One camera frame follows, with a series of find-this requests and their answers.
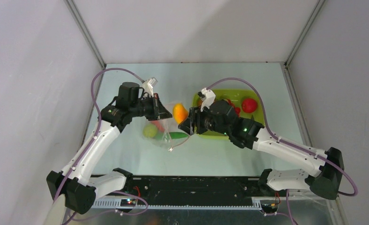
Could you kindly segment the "red chili pepper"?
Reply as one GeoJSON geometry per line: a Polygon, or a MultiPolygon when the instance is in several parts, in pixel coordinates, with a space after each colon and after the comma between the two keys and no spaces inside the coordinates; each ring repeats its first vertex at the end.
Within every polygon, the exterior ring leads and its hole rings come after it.
{"type": "Polygon", "coordinates": [[[165,128],[162,125],[162,123],[160,123],[160,121],[154,120],[154,121],[151,121],[150,123],[152,123],[154,126],[156,126],[159,132],[162,132],[162,133],[165,132],[165,128]]]}

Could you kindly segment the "green cucumber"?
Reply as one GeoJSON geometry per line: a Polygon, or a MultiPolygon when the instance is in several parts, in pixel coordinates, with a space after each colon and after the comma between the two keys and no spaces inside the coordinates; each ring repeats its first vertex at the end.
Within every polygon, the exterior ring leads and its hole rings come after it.
{"type": "Polygon", "coordinates": [[[167,133],[158,133],[154,138],[156,140],[169,141],[171,139],[175,140],[175,139],[182,139],[182,138],[187,138],[187,137],[188,137],[188,134],[186,133],[167,132],[167,133]]]}

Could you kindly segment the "yellow orange mango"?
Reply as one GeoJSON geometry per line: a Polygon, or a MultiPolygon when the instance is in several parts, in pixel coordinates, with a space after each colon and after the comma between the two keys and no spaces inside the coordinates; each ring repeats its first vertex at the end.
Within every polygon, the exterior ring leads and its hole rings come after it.
{"type": "Polygon", "coordinates": [[[173,107],[172,114],[174,120],[179,125],[187,119],[189,112],[185,109],[185,107],[181,103],[177,103],[173,107]]]}

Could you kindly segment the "clear zip top bag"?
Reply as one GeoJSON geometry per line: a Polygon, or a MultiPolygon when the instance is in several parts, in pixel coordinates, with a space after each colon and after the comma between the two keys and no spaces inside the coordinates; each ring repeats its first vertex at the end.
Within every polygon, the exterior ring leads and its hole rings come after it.
{"type": "Polygon", "coordinates": [[[176,101],[168,103],[165,107],[173,115],[172,118],[163,120],[146,120],[143,126],[143,138],[151,144],[171,152],[176,147],[184,144],[190,136],[178,129],[175,120],[174,108],[182,103],[176,101]]]}

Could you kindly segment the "green pear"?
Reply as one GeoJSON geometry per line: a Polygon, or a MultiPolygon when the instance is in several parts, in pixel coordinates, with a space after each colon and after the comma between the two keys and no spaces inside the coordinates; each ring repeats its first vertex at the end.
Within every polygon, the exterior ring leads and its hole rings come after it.
{"type": "Polygon", "coordinates": [[[146,138],[154,138],[158,132],[158,128],[153,124],[147,124],[142,131],[143,136],[146,138]]]}

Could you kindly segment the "green plastic bin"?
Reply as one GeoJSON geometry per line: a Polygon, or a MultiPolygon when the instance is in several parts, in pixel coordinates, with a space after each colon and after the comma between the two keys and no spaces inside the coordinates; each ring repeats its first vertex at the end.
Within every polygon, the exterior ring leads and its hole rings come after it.
{"type": "MultiPolygon", "coordinates": [[[[265,119],[264,119],[264,113],[262,110],[261,102],[257,94],[252,90],[247,89],[212,89],[212,91],[215,93],[216,98],[215,100],[221,100],[221,99],[230,99],[235,106],[239,107],[241,109],[240,117],[243,118],[253,118],[255,121],[262,123],[265,125],[265,119]],[[258,103],[258,108],[253,113],[244,113],[241,108],[242,101],[246,98],[253,98],[258,103]]],[[[192,107],[201,106],[201,99],[199,98],[197,92],[193,96],[192,100],[192,107]]],[[[216,139],[216,140],[228,140],[227,136],[224,136],[222,134],[219,134],[217,132],[213,131],[207,131],[201,135],[199,135],[201,138],[206,139],[216,139]]]]}

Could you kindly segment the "red apple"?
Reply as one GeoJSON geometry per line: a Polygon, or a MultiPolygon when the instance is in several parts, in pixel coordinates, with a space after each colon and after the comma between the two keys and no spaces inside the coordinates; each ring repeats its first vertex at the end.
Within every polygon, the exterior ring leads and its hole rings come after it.
{"type": "Polygon", "coordinates": [[[244,113],[253,113],[257,110],[258,103],[253,98],[246,98],[242,101],[241,108],[244,113]]]}

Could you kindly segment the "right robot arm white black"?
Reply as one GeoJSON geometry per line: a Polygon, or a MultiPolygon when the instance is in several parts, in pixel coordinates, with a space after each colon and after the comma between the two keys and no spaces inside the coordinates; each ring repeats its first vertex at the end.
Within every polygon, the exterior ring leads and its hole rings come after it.
{"type": "Polygon", "coordinates": [[[337,148],[315,149],[277,137],[253,118],[239,117],[224,100],[214,102],[205,109],[198,106],[186,110],[182,104],[177,104],[173,109],[173,117],[178,128],[188,135],[217,132],[241,149],[265,152],[299,167],[299,170],[287,171],[265,169],[258,180],[262,195],[300,189],[309,190],[324,199],[335,200],[339,194],[344,163],[342,152],[337,148]]]}

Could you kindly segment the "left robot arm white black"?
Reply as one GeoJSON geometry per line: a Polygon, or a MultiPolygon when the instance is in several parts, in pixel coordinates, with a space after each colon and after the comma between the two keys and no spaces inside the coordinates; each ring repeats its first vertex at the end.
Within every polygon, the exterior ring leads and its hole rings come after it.
{"type": "Polygon", "coordinates": [[[150,78],[138,85],[124,82],[118,95],[102,110],[98,110],[98,123],[91,136],[60,172],[51,171],[46,178],[51,196],[65,196],[65,206],[78,214],[88,212],[95,200],[119,191],[122,195],[133,192],[134,182],[119,171],[92,178],[92,172],[112,142],[118,138],[133,118],[145,117],[148,121],[172,118],[161,103],[150,78]]]}

